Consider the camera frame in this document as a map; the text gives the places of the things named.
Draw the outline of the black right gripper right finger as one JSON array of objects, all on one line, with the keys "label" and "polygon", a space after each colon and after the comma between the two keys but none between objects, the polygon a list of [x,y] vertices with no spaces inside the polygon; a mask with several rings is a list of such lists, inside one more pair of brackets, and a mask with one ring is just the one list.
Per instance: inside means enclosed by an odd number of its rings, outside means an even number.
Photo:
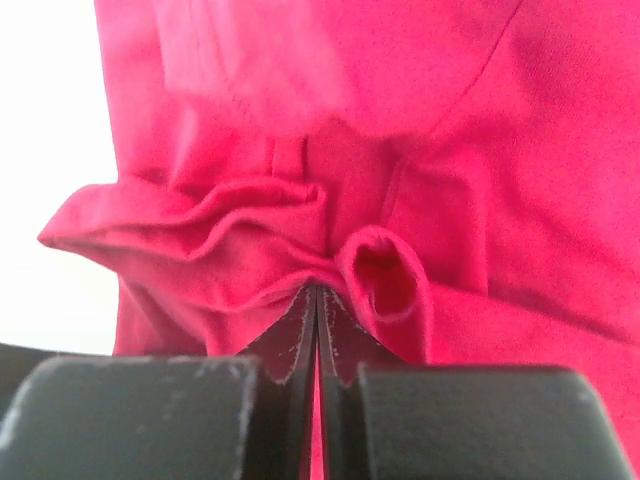
[{"label": "black right gripper right finger", "polygon": [[412,366],[317,293],[330,479],[630,479],[594,388],[549,365]]}]

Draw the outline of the pink t shirt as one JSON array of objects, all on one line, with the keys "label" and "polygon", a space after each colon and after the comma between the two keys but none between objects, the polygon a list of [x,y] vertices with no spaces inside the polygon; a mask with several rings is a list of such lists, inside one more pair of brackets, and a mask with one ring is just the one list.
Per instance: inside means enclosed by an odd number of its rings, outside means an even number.
[{"label": "pink t shirt", "polygon": [[639,460],[635,1],[99,1],[118,179],[42,244],[114,350],[244,348],[315,280],[412,363],[555,363]]}]

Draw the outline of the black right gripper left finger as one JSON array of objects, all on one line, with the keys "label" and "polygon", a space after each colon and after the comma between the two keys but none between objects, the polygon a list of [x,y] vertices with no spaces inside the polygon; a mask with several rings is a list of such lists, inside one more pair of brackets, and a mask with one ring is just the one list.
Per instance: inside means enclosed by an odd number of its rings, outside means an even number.
[{"label": "black right gripper left finger", "polygon": [[5,479],[306,479],[316,290],[239,354],[94,356],[3,345]]}]

